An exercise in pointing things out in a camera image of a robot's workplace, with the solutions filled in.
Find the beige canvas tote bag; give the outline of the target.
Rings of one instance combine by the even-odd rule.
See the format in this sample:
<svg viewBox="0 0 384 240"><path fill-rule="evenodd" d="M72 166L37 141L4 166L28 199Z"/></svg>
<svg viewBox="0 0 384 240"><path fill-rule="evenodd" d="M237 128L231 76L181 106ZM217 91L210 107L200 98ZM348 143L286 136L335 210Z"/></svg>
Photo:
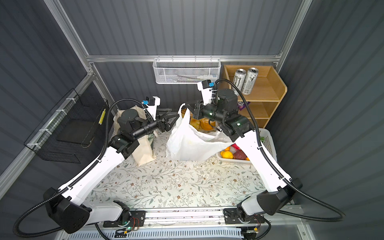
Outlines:
<svg viewBox="0 0 384 240"><path fill-rule="evenodd" d="M113 133L110 134L110 138L121 132L121 126L118 123L118 118L122 116L123 112L124 110L118 110L117 114L114 116ZM149 134L138 139L139 146L132 153L132 157L138 167L157 159L156 153L153 150L154 137L155 134Z"/></svg>

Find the white plastic produce basket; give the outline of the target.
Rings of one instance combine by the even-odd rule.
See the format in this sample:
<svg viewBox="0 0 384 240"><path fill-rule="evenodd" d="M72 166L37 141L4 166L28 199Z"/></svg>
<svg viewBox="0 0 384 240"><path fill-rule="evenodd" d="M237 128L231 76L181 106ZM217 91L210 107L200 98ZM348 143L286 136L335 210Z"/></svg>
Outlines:
<svg viewBox="0 0 384 240"><path fill-rule="evenodd" d="M220 161L233 164L251 165L253 163L253 160L255 160L257 163L261 161L262 164L267 165L267 162L260 151L260 149L263 149L265 154L268 156L269 160L275 161L277 163L277 152L270 132L266 129L259 129L259 138L261 147L257 142L257 134L255 131L250 131L246 133L244 138L238 138L233 143L236 144L240 148L240 150L242 150L247 155L246 160L224 159L221 157L221 152L216 153L216 157ZM223 151L230 151L233 154L236 152L236 150L231 146Z"/></svg>

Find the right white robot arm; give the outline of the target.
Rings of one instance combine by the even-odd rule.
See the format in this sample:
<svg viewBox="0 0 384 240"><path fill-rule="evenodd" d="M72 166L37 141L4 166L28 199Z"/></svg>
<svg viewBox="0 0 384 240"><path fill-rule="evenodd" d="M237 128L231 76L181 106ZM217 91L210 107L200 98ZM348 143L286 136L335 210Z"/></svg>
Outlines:
<svg viewBox="0 0 384 240"><path fill-rule="evenodd" d="M212 88L201 90L203 99L187 104L196 119L207 118L217 122L228 136L250 159L259 173L265 191L248 197L237 206L238 216L245 220L254 214L274 215L290 200L295 191L286 183L291 177L279 166L260 140L260 132L250 120L238 113L238 100L234 91Z"/></svg>

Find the white plastic grocery bag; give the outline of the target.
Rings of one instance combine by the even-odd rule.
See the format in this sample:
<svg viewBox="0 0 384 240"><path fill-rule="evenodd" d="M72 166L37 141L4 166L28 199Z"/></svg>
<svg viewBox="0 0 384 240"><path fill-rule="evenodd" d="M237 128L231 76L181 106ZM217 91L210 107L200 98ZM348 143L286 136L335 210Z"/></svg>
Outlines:
<svg viewBox="0 0 384 240"><path fill-rule="evenodd" d="M179 118L166 144L166 157L172 161L205 161L232 145L231 139L221 132L202 133L190 125L190 110L182 115L186 104L180 105Z"/></svg>

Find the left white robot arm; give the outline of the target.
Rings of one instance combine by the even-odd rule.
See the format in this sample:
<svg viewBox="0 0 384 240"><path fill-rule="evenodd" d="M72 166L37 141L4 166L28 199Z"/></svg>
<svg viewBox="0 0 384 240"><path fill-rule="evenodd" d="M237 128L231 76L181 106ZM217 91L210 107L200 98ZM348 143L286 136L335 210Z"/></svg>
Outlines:
<svg viewBox="0 0 384 240"><path fill-rule="evenodd" d="M51 188L44 193L45 200L58 194L46 203L48 216L68 234L99 222L115 222L120 227L133 226L135 219L129 207L121 201L88 206L83 203L93 188L139 147L139 138L156 130L169 132L179 117L178 114L165 113L151 122L134 116L132 109L125 111L121 115L120 133L107 141L102 158L92 161L58 190Z"/></svg>

